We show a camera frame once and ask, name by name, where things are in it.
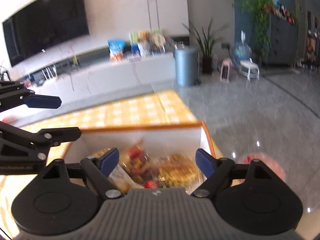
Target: wall socket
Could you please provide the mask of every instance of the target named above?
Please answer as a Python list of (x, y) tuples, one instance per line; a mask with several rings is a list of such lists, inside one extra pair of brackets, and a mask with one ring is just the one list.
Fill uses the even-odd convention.
[(230, 43), (221, 43), (222, 49), (230, 49)]

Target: gray cabinet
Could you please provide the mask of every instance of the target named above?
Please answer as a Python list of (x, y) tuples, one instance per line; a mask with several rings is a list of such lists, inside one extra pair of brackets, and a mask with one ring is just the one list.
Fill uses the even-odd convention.
[(298, 26), (272, 15), (268, 29), (270, 36), (269, 56), (263, 61), (268, 64), (294, 63), (298, 49)]

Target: black plant pot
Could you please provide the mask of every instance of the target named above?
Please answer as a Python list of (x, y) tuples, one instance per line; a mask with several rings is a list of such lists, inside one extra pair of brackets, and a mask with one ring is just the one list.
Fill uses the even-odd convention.
[(202, 73), (210, 75), (212, 74), (212, 57), (202, 58)]

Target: blue metal trash can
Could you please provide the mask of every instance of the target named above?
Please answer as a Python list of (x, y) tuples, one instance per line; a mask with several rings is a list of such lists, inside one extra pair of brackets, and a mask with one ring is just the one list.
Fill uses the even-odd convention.
[(193, 86), (198, 79), (198, 50), (194, 47), (175, 50), (176, 79), (181, 87)]

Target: black flat screen tv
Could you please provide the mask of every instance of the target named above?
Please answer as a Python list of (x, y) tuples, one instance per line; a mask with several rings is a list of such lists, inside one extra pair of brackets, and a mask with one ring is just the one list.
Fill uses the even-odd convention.
[(3, 30), (15, 66), (49, 47), (88, 35), (84, 0), (36, 0), (3, 22)]

